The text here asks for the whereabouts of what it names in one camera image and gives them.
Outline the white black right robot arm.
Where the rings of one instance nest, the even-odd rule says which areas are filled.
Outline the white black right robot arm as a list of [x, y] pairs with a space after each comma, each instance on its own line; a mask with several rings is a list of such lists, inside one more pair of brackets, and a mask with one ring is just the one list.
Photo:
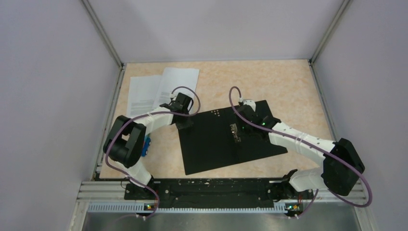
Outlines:
[[289, 181], [282, 185], [282, 192], [286, 197], [295, 198], [309, 189], [328, 189], [340, 196], [350, 194], [359, 177], [344, 163], [348, 163], [359, 173], [365, 170], [351, 141], [344, 138], [331, 141], [314, 137], [288, 126], [280, 119], [261, 117], [255, 110], [256, 103], [253, 100], [239, 99], [238, 107], [233, 110], [239, 123], [239, 135], [248, 135], [296, 151], [318, 164], [317, 168], [293, 170], [289, 173]]

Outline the printed paper sheet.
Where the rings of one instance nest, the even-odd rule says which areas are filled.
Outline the printed paper sheet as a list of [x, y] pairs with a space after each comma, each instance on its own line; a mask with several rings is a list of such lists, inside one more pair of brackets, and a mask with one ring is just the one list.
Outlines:
[[130, 78], [127, 117], [133, 118], [152, 110], [161, 79], [161, 75]]
[[194, 68], [166, 67], [162, 73], [152, 109], [160, 104], [169, 103], [170, 94], [176, 87], [185, 86], [195, 91], [199, 72], [199, 69]]

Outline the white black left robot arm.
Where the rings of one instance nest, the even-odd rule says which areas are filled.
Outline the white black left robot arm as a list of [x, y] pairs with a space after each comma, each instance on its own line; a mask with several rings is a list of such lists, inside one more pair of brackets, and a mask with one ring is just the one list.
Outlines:
[[144, 166], [141, 156], [144, 154], [145, 137], [153, 131], [170, 125], [178, 128], [191, 126], [189, 113], [193, 99], [181, 92], [172, 95], [169, 103], [163, 103], [149, 113], [135, 118], [118, 116], [103, 145], [105, 163], [108, 167], [121, 172], [136, 185], [136, 193], [143, 199], [154, 193], [152, 175]]

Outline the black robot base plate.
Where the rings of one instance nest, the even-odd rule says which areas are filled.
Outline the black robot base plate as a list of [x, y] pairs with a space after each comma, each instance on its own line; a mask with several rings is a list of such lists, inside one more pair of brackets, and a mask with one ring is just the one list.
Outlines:
[[159, 208], [247, 209], [272, 208], [285, 200], [295, 204], [313, 198], [297, 192], [283, 178], [153, 179], [148, 189], [129, 183], [125, 200], [155, 200]]

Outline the teal black file folder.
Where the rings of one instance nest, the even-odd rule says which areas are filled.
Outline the teal black file folder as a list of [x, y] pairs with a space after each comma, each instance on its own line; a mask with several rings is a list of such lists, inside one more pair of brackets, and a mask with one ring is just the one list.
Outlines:
[[231, 107], [198, 113], [192, 125], [178, 130], [186, 175], [232, 166], [287, 153], [238, 121]]

